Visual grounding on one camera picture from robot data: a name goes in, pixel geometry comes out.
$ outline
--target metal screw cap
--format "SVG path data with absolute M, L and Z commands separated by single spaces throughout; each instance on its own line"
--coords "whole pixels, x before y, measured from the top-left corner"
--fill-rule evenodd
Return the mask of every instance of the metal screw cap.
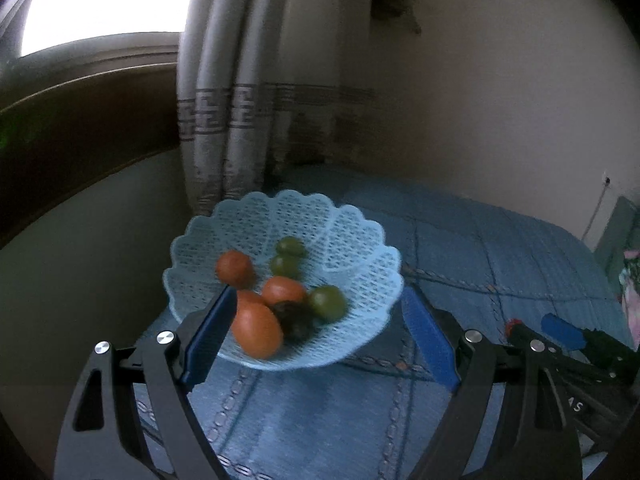
M 465 339 L 470 343 L 479 343 L 482 341 L 482 334 L 478 330 L 467 330 L 465 332 Z
M 161 332 L 156 337 L 156 341 L 158 341 L 161 345 L 168 345 L 175 338 L 175 334 L 170 330 L 165 330 Z
M 106 352 L 109 351 L 109 348 L 111 348 L 111 345 L 109 344 L 108 341 L 100 341 L 95 347 L 95 353 L 97 354 L 104 354 Z
M 540 339 L 533 339 L 529 345 L 534 352 L 544 352 L 546 348 L 545 344 L 540 341 Z

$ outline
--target orange tomato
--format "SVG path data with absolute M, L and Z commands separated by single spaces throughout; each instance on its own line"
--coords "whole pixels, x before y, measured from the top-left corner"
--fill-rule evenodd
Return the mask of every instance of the orange tomato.
M 222 254 L 216 263 L 216 274 L 222 283 L 235 288 L 250 288 L 255 282 L 251 258 L 240 251 L 230 250 Z
M 252 290 L 236 290 L 238 297 L 237 309 L 240 310 L 248 303 L 264 303 L 264 298 Z
M 285 276 L 274 276 L 268 279 L 262 288 L 262 297 L 269 306 L 281 301 L 302 302 L 305 296 L 305 286 Z
M 231 324 L 231 332 L 240 348 L 254 359 L 268 359 L 284 339 L 278 319 L 263 303 L 245 303 Z

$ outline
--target scalloped bowl rim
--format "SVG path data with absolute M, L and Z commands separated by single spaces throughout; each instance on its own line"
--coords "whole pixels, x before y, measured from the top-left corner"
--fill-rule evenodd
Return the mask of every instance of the scalloped bowl rim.
M 400 298 L 400 296 L 402 294 L 402 287 L 403 287 L 403 283 L 404 283 L 404 279 L 402 278 L 402 275 L 400 273 L 401 264 L 402 264 L 402 256 L 401 256 L 400 251 L 397 248 L 393 247 L 393 246 L 386 245 L 386 232 L 385 232 L 385 229 L 382 227 L 382 225 L 380 225 L 379 222 L 376 222 L 375 220 L 370 220 L 370 219 L 365 218 L 364 215 L 362 214 L 362 211 L 359 208 L 357 208 L 356 206 L 350 205 L 350 204 L 343 204 L 341 206 L 336 206 L 333 200 L 331 200 L 329 197 L 327 197 L 326 195 L 321 194 L 321 193 L 302 194 L 302 193 L 300 193 L 298 191 L 295 191 L 295 190 L 292 190 L 292 189 L 286 189 L 286 190 L 281 190 L 276 195 L 271 197 L 271 196 L 268 196 L 267 194 L 265 194 L 263 192 L 254 191 L 254 192 L 246 194 L 245 196 L 243 196 L 239 200 L 225 199 L 223 201 L 220 201 L 216 205 L 216 207 L 214 208 L 214 210 L 213 210 L 213 212 L 211 213 L 210 216 L 205 216 L 205 215 L 193 216 L 189 220 L 189 223 L 187 224 L 187 227 L 185 228 L 184 234 L 179 235 L 179 236 L 175 237 L 174 240 L 172 240 L 171 245 L 170 245 L 170 256 L 171 256 L 172 266 L 169 267 L 168 269 L 165 269 L 162 272 L 162 284 L 164 286 L 164 290 L 165 290 L 167 296 L 169 297 L 168 308 L 169 308 L 169 311 L 171 311 L 172 316 L 174 316 L 174 319 L 176 319 L 178 322 L 182 322 L 182 320 L 180 318 L 180 315 L 178 314 L 178 312 L 176 310 L 176 307 L 175 307 L 176 299 L 175 299 L 174 291 L 173 291 L 172 287 L 169 285 L 168 275 L 172 271 L 173 272 L 178 272 L 178 273 L 186 272 L 187 274 L 190 274 L 189 271 L 184 271 L 181 267 L 177 266 L 177 255 L 175 254 L 175 245 L 178 243 L 178 241 L 183 239 L 183 238 L 185 238 L 185 237 L 188 237 L 191 234 L 191 230 L 193 228 L 193 225 L 194 225 L 195 222 L 199 221 L 198 219 L 201 219 L 201 218 L 212 219 L 215 216 L 218 207 L 222 203 L 225 203 L 225 202 L 242 202 L 242 200 L 245 200 L 245 199 L 250 198 L 252 196 L 253 197 L 259 196 L 261 199 L 266 199 L 269 203 L 271 203 L 271 202 L 276 201 L 278 199 L 278 197 L 280 197 L 280 196 L 282 196 L 284 194 L 293 194 L 293 195 L 302 196 L 302 197 L 305 197 L 305 198 L 312 198 L 312 197 L 315 197 L 315 196 L 322 197 L 322 199 L 328 201 L 328 203 L 331 205 L 332 210 L 336 210 L 336 211 L 350 210 L 350 211 L 353 211 L 359 217 L 359 220 L 360 220 L 361 224 L 368 224 L 368 225 L 371 225 L 371 226 L 375 226 L 379 230 L 379 232 L 380 232 L 380 234 L 382 236 L 382 241 L 377 246 L 377 249 L 380 248 L 380 247 L 385 248 L 387 250 L 391 249 L 396 254 L 397 260 L 398 260 L 398 268 L 395 270 L 395 273 L 396 273 L 396 275 L 399 276 L 402 285 L 399 287 L 399 290 L 396 292 L 395 297 L 386 306 L 386 308 L 381 309 L 380 311 L 378 311 L 375 314 L 371 314 L 370 318 L 379 319 L 381 322 L 380 322 L 380 325 L 377 327 L 376 330 L 372 330 L 371 332 L 369 332 L 369 334 L 367 334 L 368 339 L 365 342 L 361 343 L 359 346 L 350 349 L 349 351 L 337 352 L 329 360 L 327 360 L 325 362 L 317 362 L 317 363 L 314 363 L 314 364 L 308 364 L 308 365 L 300 366 L 300 365 L 296 364 L 295 360 L 294 361 L 283 361 L 283 362 L 281 362 L 279 364 L 278 362 L 254 360 L 252 358 L 247 357 L 248 359 L 245 361 L 245 360 L 239 360 L 234 356 L 226 355 L 223 352 L 222 349 L 218 352 L 218 357 L 220 357 L 220 358 L 223 358 L 223 359 L 228 360 L 230 362 L 235 362 L 236 364 L 245 366 L 247 368 L 253 368 L 253 369 L 256 369 L 256 370 L 284 371 L 284 370 L 293 370 L 293 369 L 299 369 L 299 368 L 316 368 L 316 367 L 323 367 L 323 366 L 331 365 L 331 364 L 337 363 L 337 362 L 345 359 L 350 354 L 353 354 L 359 348 L 361 348 L 362 346 L 366 345 L 368 342 L 372 341 L 377 336 L 379 336 L 380 333 L 382 333 L 382 331 L 388 326 L 389 321 L 391 319 L 391 310 L 393 309 L 394 305 L 398 302 L 398 300 L 399 300 L 399 298 Z M 335 219 L 335 216 L 337 216 L 337 214 L 335 214 L 331 218 L 331 220 L 327 224 L 328 226 Z M 378 252 L 379 251 L 374 250 L 367 258 L 364 258 L 362 262 L 366 263 L 367 261 L 370 261 L 370 260 L 374 259 Z M 350 268 L 350 267 L 339 267 L 337 269 L 332 269 L 332 270 L 340 270 L 340 269 L 348 269 L 348 268 Z

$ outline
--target pink fabric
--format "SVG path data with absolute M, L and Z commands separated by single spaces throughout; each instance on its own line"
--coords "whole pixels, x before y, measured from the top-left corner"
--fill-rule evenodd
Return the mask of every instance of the pink fabric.
M 640 256 L 640 250 L 625 251 L 625 259 L 631 260 Z M 628 321 L 629 330 L 634 340 L 634 348 L 640 344 L 640 295 L 630 277 L 623 284 L 622 310 Z

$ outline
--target light blue lattice bowl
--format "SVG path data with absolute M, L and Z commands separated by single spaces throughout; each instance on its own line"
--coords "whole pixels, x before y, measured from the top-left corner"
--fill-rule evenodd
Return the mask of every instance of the light blue lattice bowl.
M 365 220 L 354 206 L 336 208 L 324 195 L 286 190 L 269 198 L 254 192 L 242 200 L 225 200 L 210 217 L 191 219 L 186 233 L 171 244 L 173 267 L 162 276 L 169 309 L 178 321 L 202 309 L 223 285 L 214 268 L 220 254 L 236 249 L 251 257 L 259 292 L 271 277 L 269 261 L 277 241 L 295 236 L 308 257 L 301 267 L 308 287 L 337 285 L 349 302 L 342 320 L 323 326 L 309 341 L 285 345 L 270 360 L 246 355 L 231 332 L 219 357 L 260 370 L 288 370 L 335 363 L 382 332 L 400 297 L 401 257 L 385 245 L 377 222 Z

